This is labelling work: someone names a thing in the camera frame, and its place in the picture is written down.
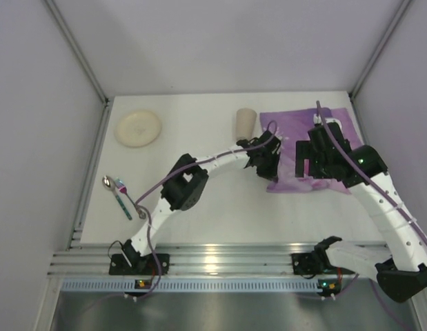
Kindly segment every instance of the round plate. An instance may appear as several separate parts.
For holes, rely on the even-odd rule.
[[[117,141],[128,147],[141,147],[154,141],[161,132],[159,117],[149,110],[123,116],[115,128]]]

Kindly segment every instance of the folded cloth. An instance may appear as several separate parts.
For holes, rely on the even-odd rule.
[[[321,110],[326,119],[336,119],[338,121],[342,133],[345,139],[349,140],[352,149],[363,145],[345,108],[332,110],[322,108]],[[315,126],[313,117],[316,113],[316,108],[311,108],[292,112],[262,112],[260,114],[263,130],[267,129],[270,121],[276,121],[276,136],[281,139],[281,156],[277,168],[278,180],[268,184],[268,192],[310,192],[330,188],[331,190],[350,194],[343,183],[335,179],[314,179],[307,176],[304,178],[295,177],[296,141],[310,140],[308,131]]]

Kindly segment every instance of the spoon handle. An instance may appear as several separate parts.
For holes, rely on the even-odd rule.
[[[123,208],[124,214],[126,214],[129,221],[132,221],[132,216],[130,216],[129,211],[127,210],[126,206],[124,205],[123,201],[121,200],[121,198],[117,193],[115,193],[115,198],[117,199],[118,204],[121,206],[121,208]]]

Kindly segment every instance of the white wall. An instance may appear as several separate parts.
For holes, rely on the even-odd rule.
[[[0,0],[0,331],[29,330],[101,103],[40,0]]]
[[[357,98],[370,143],[427,232],[427,0],[417,0]]]
[[[351,89],[400,0],[57,0],[118,94]]]

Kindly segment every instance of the gray floor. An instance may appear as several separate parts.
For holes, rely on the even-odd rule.
[[[163,293],[138,303],[120,296],[86,312],[107,294],[63,293],[52,331],[403,330],[382,310],[368,281],[348,291],[335,302],[281,293]],[[409,303],[386,303],[411,330],[419,330]]]

